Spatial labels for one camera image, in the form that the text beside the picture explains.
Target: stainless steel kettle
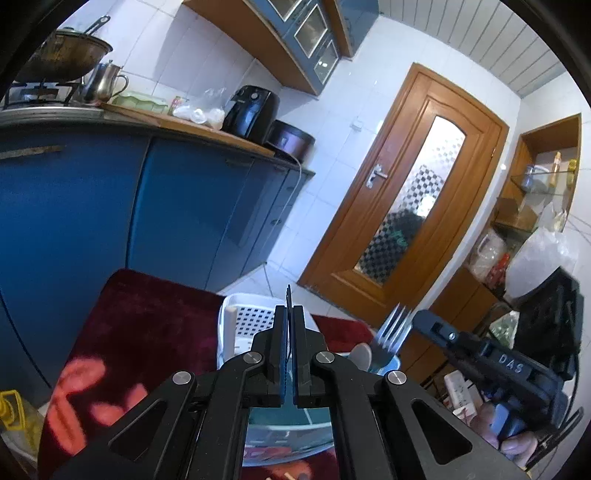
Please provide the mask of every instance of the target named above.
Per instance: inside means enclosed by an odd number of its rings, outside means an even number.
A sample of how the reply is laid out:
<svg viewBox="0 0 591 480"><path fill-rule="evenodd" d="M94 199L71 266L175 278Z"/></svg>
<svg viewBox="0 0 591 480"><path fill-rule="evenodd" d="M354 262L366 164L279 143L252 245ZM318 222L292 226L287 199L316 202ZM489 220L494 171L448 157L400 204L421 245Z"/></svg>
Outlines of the stainless steel kettle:
<svg viewBox="0 0 591 480"><path fill-rule="evenodd" d="M90 79L80 91L80 101L82 103L98 104L108 102L115 95L119 95L129 85L129 79L125 75L119 74L121 67L113 65L113 61L99 63L90 74ZM117 78L125 80L125 86L116 93L113 93L115 81Z"/></svg>

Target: black air fryer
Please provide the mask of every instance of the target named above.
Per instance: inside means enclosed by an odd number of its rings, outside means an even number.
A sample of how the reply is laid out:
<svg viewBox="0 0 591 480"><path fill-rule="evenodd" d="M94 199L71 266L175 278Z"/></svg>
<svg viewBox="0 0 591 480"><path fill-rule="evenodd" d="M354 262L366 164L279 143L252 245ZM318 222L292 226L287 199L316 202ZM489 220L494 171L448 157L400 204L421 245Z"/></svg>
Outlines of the black air fryer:
<svg viewBox="0 0 591 480"><path fill-rule="evenodd" d="M279 97L264 88L246 85L231 100L236 103L226 115L222 130L264 144L279 110Z"/></svg>

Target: white ceiling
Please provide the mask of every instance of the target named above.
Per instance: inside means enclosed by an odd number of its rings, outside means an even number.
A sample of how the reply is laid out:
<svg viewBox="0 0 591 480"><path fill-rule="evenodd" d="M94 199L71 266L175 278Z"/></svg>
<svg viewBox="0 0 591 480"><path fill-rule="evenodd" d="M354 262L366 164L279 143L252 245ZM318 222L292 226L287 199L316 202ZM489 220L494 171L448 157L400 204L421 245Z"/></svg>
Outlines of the white ceiling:
<svg viewBox="0 0 591 480"><path fill-rule="evenodd" d="M566 71L548 45L499 0L379 0L379 9L461 51L521 97Z"/></svg>

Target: countertop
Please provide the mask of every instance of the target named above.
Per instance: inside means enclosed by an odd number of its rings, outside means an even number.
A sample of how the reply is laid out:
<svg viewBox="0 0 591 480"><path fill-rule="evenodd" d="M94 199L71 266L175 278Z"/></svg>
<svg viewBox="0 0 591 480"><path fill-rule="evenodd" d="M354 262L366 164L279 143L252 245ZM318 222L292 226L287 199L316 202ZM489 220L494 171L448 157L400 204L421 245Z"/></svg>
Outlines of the countertop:
<svg viewBox="0 0 591 480"><path fill-rule="evenodd" d="M212 138L211 135L204 137L194 133L161 128L157 125L130 118L129 116L121 115L119 113L109 112L101 108L88 106L28 106L0 111L0 134L7 133L14 129L23 131L39 129L39 127L79 127L84 130L96 127L115 128L119 132L126 131L130 134L153 135L175 140L186 140L200 144L214 145L223 148L224 150L248 153L253 158L264 160L291 170L299 170L298 166L292 162L274 157L271 154L263 153L266 149L261 147L258 149L242 148L236 146L234 142L225 141L222 135ZM302 173L308 177L314 175L314 172L307 168L302 168Z"/></svg>

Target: wooden shelf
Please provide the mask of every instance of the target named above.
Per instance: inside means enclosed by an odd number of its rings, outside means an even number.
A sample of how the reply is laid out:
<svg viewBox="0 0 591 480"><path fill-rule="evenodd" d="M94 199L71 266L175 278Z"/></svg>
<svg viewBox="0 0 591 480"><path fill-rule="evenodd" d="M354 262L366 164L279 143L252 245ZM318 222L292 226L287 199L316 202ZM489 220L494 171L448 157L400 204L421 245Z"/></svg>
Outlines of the wooden shelf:
<svg viewBox="0 0 591 480"><path fill-rule="evenodd" d="M234 39L282 85L319 94L273 27L246 1L185 0L184 4Z"/></svg>

